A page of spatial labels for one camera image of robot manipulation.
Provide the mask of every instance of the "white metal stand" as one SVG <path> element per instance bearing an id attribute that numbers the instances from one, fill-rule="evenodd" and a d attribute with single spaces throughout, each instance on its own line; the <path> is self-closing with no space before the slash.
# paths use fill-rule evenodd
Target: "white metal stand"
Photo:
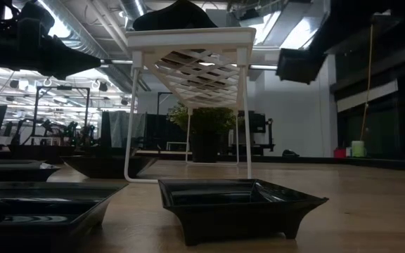
<path id="1" fill-rule="evenodd" d="M 195 108 L 224 107 L 245 111 L 247 177 L 252 178 L 250 119 L 246 87 L 248 64 L 255 38 L 249 27 L 162 30 L 127 34 L 132 51 L 134 80 L 129 119 L 134 116 L 140 71 L 147 67 L 188 108 L 188 131 Z M 132 123 L 127 130 L 124 177 L 132 183 L 157 183 L 155 179 L 129 178 Z M 238 120 L 237 128 L 237 165 Z M 186 161 L 188 157 L 188 137 Z"/>

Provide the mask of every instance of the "hanging rope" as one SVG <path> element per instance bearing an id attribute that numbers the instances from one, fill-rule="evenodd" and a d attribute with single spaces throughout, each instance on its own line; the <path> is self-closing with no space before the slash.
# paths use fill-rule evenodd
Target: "hanging rope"
<path id="1" fill-rule="evenodd" d="M 366 100 L 364 108 L 364 118 L 362 119 L 362 130 L 360 132 L 360 141 L 364 138 L 365 131 L 365 121 L 366 121 L 366 111 L 368 110 L 368 96 L 370 95 L 370 85 L 371 85 L 371 60 L 373 56 L 373 23 L 370 27 L 370 55 L 368 57 L 368 87 L 366 89 Z"/>

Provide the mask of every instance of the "red object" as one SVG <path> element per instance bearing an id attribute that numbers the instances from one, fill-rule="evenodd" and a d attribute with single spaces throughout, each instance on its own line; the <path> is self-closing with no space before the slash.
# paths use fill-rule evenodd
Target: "red object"
<path id="1" fill-rule="evenodd" d="M 346 158 L 346 148 L 336 148 L 334 150 L 334 158 Z"/>

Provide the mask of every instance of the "potted plant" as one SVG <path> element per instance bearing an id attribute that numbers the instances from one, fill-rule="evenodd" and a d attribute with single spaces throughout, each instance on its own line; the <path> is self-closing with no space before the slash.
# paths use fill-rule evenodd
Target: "potted plant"
<path id="1" fill-rule="evenodd" d="M 169 112 L 169 120 L 187 131 L 187 107 L 178 103 Z M 194 162 L 217 162 L 220 136 L 235 126 L 236 116 L 228 108 L 198 108 L 193 110 L 190 142 Z"/>

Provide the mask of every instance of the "wooden tabletop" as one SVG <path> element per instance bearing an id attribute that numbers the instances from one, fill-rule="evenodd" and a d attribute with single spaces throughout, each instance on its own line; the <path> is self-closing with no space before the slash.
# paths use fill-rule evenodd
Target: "wooden tabletop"
<path id="1" fill-rule="evenodd" d="M 405 171 L 335 164 L 253 163 L 253 178 L 330 200 L 305 216 L 296 240 L 283 235 L 186 247 L 179 220 L 162 208 L 158 185 L 131 183 L 116 194 L 102 229 L 79 252 L 405 253 Z M 246 166 L 189 166 L 159 161 L 141 175 L 151 179 L 246 178 Z M 49 181 L 88 179 L 64 167 Z"/>

